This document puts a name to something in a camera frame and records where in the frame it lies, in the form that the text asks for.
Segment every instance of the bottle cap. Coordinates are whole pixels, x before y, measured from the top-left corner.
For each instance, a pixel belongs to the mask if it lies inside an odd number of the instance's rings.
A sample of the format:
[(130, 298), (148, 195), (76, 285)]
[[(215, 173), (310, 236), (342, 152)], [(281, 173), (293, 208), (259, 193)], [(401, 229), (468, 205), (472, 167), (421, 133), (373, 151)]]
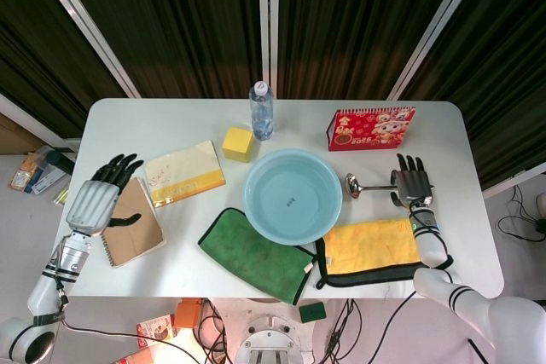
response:
[(265, 81), (258, 81), (254, 85), (254, 92), (256, 93), (256, 95), (259, 95), (262, 97), (267, 94), (268, 89), (269, 89), (269, 86), (267, 85)]

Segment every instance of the red calendar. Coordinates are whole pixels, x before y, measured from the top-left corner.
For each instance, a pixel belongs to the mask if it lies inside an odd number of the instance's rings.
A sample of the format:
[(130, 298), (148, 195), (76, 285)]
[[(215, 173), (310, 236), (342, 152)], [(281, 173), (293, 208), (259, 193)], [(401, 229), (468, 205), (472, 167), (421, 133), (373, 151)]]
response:
[(415, 107), (338, 110), (326, 130), (328, 150), (396, 148), (414, 115)]

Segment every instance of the robot finger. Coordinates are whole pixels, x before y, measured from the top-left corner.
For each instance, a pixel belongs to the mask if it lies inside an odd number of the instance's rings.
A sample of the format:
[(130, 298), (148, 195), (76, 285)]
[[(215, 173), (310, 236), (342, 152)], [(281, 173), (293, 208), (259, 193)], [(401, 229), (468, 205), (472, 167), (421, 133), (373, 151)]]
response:
[(396, 174), (397, 174), (397, 170), (392, 170), (391, 171), (391, 185), (396, 185)]
[(126, 219), (113, 217), (110, 219), (110, 222), (108, 223), (109, 227), (115, 227), (115, 226), (130, 226), (133, 223), (137, 222), (141, 218), (140, 213), (135, 213), (134, 215), (131, 215), (130, 217), (127, 217)]
[(421, 158), (415, 157), (415, 160), (417, 161), (417, 170), (425, 170), (425, 165), (423, 165)]
[(397, 153), (396, 156), (398, 157), (398, 162), (400, 163), (400, 170), (408, 170), (404, 156), (401, 153)]
[(125, 171), (125, 168), (127, 167), (127, 165), (137, 157), (137, 155), (135, 153), (132, 153), (131, 155), (127, 155), (125, 158), (123, 158), (119, 164), (115, 165), (110, 174), (108, 175), (108, 179), (106, 180), (106, 182), (108, 183), (113, 183), (115, 184), (115, 182), (118, 180), (119, 178), (119, 174), (121, 174), (121, 172)]
[(125, 185), (127, 185), (127, 182), (129, 182), (129, 180), (131, 179), (133, 172), (142, 164), (144, 164), (144, 161), (142, 160), (133, 162), (121, 174), (119, 174), (118, 179), (113, 182), (114, 185), (117, 185), (119, 187), (120, 194), (123, 191), (123, 188), (125, 188)]
[(410, 157), (409, 155), (406, 158), (408, 159), (408, 168), (409, 168), (409, 170), (416, 170), (415, 161), (413, 160), (413, 158)]
[(95, 173), (95, 175), (91, 178), (91, 181), (106, 181), (108, 174), (112, 170), (112, 168), (124, 157), (124, 155), (121, 153), (120, 155), (116, 155), (112, 159), (110, 159), (110, 162), (108, 162), (106, 165), (99, 168), (99, 170)]

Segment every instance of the notebook spiral binding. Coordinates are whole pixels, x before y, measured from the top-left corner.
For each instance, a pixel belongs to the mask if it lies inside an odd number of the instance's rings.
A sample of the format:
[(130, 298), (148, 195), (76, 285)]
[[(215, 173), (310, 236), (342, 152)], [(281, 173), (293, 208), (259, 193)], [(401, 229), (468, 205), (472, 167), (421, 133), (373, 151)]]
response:
[(104, 246), (104, 250), (106, 251), (106, 256), (108, 257), (108, 261), (110, 262), (110, 266), (114, 266), (112, 254), (110, 253), (110, 249), (108, 248), (108, 243), (106, 242), (106, 238), (104, 237), (104, 234), (101, 234), (101, 242)]
[(415, 107), (386, 107), (386, 108), (346, 108), (340, 110), (342, 114), (379, 114), (414, 110)]

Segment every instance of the metal ladle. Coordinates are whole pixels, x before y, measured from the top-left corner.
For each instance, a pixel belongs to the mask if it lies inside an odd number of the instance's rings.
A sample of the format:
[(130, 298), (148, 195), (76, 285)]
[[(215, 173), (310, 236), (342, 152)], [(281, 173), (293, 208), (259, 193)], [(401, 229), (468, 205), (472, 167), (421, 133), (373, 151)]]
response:
[(397, 189), (396, 185), (383, 185), (380, 187), (363, 187), (358, 183), (358, 179), (353, 174), (345, 176), (345, 189), (351, 197), (358, 199), (362, 191), (393, 191)]

